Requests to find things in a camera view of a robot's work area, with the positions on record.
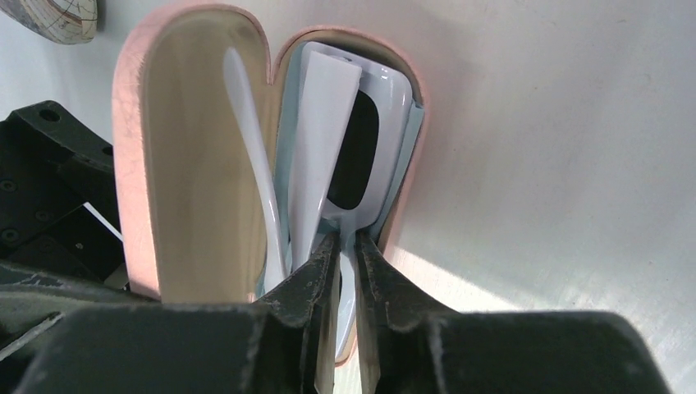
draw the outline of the black oval opening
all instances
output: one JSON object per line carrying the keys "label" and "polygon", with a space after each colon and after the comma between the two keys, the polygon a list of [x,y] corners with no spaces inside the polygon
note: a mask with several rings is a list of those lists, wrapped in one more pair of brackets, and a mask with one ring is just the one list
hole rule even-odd
{"label": "black oval opening", "polygon": [[45,121],[60,121],[61,116],[58,115],[58,112],[53,111],[52,109],[42,109],[39,111],[39,116],[44,119]]}
{"label": "black oval opening", "polygon": [[378,135],[377,106],[358,90],[328,188],[327,197],[338,208],[355,209],[362,201],[374,164]]}

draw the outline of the black plastic bracket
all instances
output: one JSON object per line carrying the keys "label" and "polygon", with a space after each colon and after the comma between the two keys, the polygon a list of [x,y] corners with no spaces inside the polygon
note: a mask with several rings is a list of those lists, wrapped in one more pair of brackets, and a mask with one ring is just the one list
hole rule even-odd
{"label": "black plastic bracket", "polygon": [[251,305],[77,311],[52,330],[19,391],[332,392],[339,244],[326,236]]}
{"label": "black plastic bracket", "polygon": [[104,281],[125,262],[112,146],[46,101],[0,122],[0,259]]}
{"label": "black plastic bracket", "polygon": [[367,233],[355,253],[363,392],[669,392],[616,314],[460,314],[399,273]]}

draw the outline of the white plastic handle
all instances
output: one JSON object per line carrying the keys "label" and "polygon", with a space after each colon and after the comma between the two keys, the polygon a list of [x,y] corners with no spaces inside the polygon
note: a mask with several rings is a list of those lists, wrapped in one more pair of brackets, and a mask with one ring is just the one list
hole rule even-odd
{"label": "white plastic handle", "polygon": [[309,54],[300,87],[288,195],[293,271],[312,253],[361,74],[362,68],[345,59]]}
{"label": "white plastic handle", "polygon": [[401,149],[405,124],[412,102],[409,80],[399,71],[382,64],[334,48],[326,44],[309,42],[305,53],[323,53],[329,57],[344,59],[362,69],[359,90],[367,94],[378,110],[378,143],[374,154],[372,171],[364,195],[358,207],[345,210],[327,200],[322,217],[341,224],[341,300],[338,305],[336,356],[346,346],[355,321],[355,232],[374,223],[382,210],[392,182]]}
{"label": "white plastic handle", "polygon": [[227,96],[230,99],[246,151],[251,160],[251,167],[254,170],[263,206],[263,219],[266,224],[266,273],[263,278],[263,286],[268,292],[287,277],[284,258],[281,255],[281,232],[276,194],[273,189],[268,156],[263,146],[254,96],[251,93],[251,83],[244,63],[234,48],[227,50],[222,63]]}

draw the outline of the white background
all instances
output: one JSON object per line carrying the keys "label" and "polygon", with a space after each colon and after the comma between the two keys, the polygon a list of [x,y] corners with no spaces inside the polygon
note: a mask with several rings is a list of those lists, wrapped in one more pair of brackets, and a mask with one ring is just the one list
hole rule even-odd
{"label": "white background", "polygon": [[[165,2],[101,1],[96,39],[75,47],[0,15],[0,117],[54,99],[110,140],[118,52]],[[696,392],[694,0],[236,4],[271,53],[341,24],[422,69],[433,123],[399,243],[432,274],[418,284],[461,310],[614,310]]]}

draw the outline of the pink foam padding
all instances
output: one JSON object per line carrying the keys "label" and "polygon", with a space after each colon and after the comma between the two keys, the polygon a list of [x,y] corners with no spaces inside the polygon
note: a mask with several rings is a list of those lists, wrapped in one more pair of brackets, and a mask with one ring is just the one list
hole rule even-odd
{"label": "pink foam padding", "polygon": [[259,22],[239,7],[210,1],[186,1],[147,15],[131,33],[118,57],[112,88],[114,165],[126,267],[133,292],[159,298],[157,256],[149,206],[143,88],[145,67],[153,46],[175,19],[196,11],[234,11],[253,22],[266,45],[266,80],[270,80],[268,41]]}
{"label": "pink foam padding", "polygon": [[[268,41],[259,22],[247,11],[239,7],[211,1],[184,1],[161,7],[147,15],[129,34],[119,55],[112,90],[113,136],[115,147],[115,172],[117,182],[118,207],[121,218],[126,252],[126,266],[130,288],[133,292],[159,298],[160,289],[157,272],[157,256],[154,248],[152,212],[149,206],[148,182],[144,151],[143,125],[143,88],[144,69],[148,57],[163,31],[176,18],[195,11],[235,11],[246,16],[259,32],[266,48],[267,59],[270,59]],[[382,235],[386,241],[385,256],[393,255],[393,246],[398,239],[399,223],[403,214],[409,189],[414,180],[414,168],[423,150],[423,140],[430,118],[429,96],[423,78],[414,63],[398,48],[378,37],[365,34],[358,30],[330,25],[317,25],[303,29],[290,38],[282,47],[272,69],[270,62],[266,63],[266,76],[269,84],[275,79],[281,59],[286,55],[290,46],[301,36],[318,30],[339,30],[348,34],[365,37],[391,49],[408,64],[414,72],[416,83],[420,88],[422,104],[425,108],[423,125],[405,174],[399,199],[393,208],[394,221],[389,234]]]}

